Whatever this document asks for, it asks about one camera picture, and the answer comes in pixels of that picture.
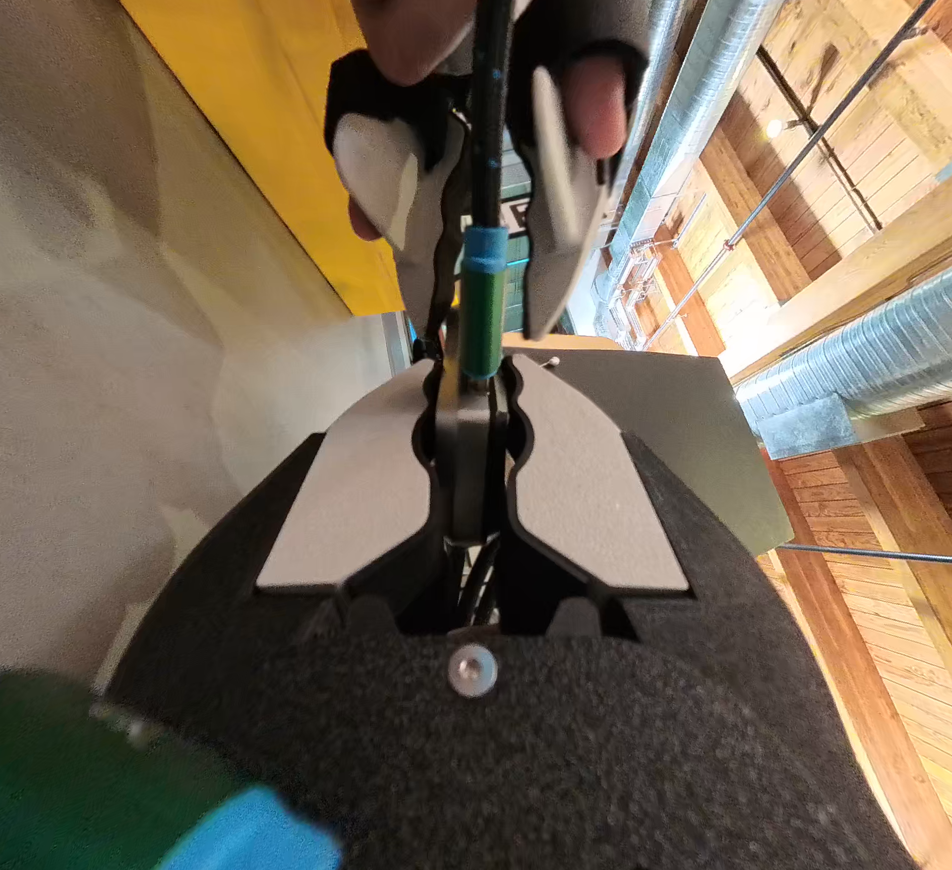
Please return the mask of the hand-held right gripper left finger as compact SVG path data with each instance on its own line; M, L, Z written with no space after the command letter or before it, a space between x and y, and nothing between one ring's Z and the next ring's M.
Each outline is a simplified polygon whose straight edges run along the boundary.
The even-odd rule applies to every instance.
M375 595L408 607L439 577L432 476L414 446L428 406L423 360L328 428L257 579L268 594Z

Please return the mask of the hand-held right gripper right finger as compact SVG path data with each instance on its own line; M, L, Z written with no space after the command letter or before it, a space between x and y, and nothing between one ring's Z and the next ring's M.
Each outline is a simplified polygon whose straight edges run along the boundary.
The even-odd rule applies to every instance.
M683 597L690 585L623 431L525 354L507 359L523 445L506 483L500 607Z

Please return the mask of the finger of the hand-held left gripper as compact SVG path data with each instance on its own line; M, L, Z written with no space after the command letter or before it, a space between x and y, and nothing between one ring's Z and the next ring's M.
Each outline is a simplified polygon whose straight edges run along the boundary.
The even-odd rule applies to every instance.
M470 212L470 126L448 119L443 158L431 169L413 143L400 175L392 248L406 313L417 336L439 351L439 333L455 296L463 247L463 217Z
M562 315L594 248L610 188L600 181L601 162L561 141L540 142L530 151L530 166L524 334L541 340Z

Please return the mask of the black braided cable green plugs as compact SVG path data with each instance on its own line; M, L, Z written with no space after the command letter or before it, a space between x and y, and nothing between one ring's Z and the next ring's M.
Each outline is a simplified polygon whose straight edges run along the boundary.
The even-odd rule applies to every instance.
M475 6L477 25L477 0ZM502 360L506 229L463 217L455 296L463 372ZM255 768L137 710L46 673L2 673L2 868L516 867L529 820L516 779L524 647L452 639L467 595L498 566L503 484L484 543L446 538L434 421L444 351L424 390L414 446L432 476L439 577L408 607L375 595L268 594L256 579L326 434L311 435L203 538L153 603L127 662L147 685L170 672L197 716L221 719Z

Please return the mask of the yellow plastic bin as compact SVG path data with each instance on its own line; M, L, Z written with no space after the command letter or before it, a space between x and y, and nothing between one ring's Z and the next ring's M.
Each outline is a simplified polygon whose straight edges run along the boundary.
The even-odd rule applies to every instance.
M349 0L119 0L354 316L404 308L393 255L351 229L324 141Z

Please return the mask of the long silver ventilation duct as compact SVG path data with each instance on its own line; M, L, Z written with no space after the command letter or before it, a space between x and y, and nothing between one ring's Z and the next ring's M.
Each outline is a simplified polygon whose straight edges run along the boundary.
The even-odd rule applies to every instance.
M636 106L634 127L621 168L635 168L637 152L649 129L661 80L675 42L675 24L684 17L684 0L651 0L649 35L656 60ZM621 292L631 246L652 238L680 194L693 163L708 143L744 68L774 19L780 0L708 0L689 44L660 120L627 197L616 183L617 227L610 244L611 263L593 282L593 327L608 337L609 312Z

